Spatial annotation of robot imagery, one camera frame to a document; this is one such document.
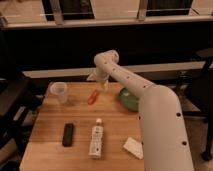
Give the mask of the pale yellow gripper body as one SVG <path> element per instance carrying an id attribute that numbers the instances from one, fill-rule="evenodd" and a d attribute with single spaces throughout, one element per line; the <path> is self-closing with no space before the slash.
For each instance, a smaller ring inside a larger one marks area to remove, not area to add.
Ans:
<path id="1" fill-rule="evenodd" d="M 104 90 L 108 89 L 109 75 L 100 68 L 95 68 L 87 77 L 87 81 L 96 81 Z"/>

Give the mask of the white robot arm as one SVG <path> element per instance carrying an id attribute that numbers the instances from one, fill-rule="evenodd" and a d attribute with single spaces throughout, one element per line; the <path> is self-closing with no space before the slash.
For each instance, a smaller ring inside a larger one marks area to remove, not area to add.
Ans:
<path id="1" fill-rule="evenodd" d="M 139 99 L 138 113 L 145 171 L 194 171 L 180 100 L 169 87 L 155 84 L 118 65 L 119 54 L 94 56 L 89 78 L 106 84 L 109 77 Z"/>

